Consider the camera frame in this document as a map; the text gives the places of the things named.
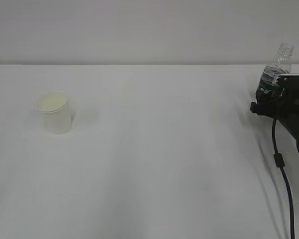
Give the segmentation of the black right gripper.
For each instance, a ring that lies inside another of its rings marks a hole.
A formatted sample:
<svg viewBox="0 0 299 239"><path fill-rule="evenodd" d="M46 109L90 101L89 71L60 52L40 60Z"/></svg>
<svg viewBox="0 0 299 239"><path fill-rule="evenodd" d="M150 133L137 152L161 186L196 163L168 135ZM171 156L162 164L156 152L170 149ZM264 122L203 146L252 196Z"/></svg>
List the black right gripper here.
<svg viewBox="0 0 299 239"><path fill-rule="evenodd" d="M251 102L250 111L259 116L279 117L296 141L299 153L299 89L284 89L283 96L261 103Z"/></svg>

